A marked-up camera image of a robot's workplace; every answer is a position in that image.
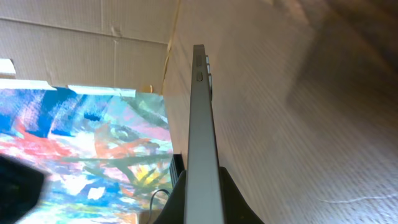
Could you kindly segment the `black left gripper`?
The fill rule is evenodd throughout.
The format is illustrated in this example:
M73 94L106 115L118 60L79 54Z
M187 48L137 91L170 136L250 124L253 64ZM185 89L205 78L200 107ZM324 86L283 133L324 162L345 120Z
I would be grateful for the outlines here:
M1 224L14 224L38 203L45 174L1 156Z

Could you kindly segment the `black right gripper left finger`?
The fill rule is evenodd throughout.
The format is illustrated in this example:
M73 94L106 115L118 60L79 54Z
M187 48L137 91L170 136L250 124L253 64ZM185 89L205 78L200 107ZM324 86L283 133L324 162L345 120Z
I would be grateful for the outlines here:
M154 224L184 224L186 171L183 171Z

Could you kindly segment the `Samsung Galaxy smartphone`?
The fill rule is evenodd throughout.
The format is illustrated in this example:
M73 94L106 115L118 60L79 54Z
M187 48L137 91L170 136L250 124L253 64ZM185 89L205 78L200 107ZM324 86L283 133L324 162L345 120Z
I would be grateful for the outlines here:
M223 224L219 160L205 46L193 46L185 191L186 224Z

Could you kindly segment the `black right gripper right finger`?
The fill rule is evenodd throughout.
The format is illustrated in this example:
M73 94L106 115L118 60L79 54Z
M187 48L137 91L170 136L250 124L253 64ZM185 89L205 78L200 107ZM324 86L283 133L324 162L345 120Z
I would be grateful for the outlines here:
M264 224L246 203L225 167L220 167L220 184L227 224Z

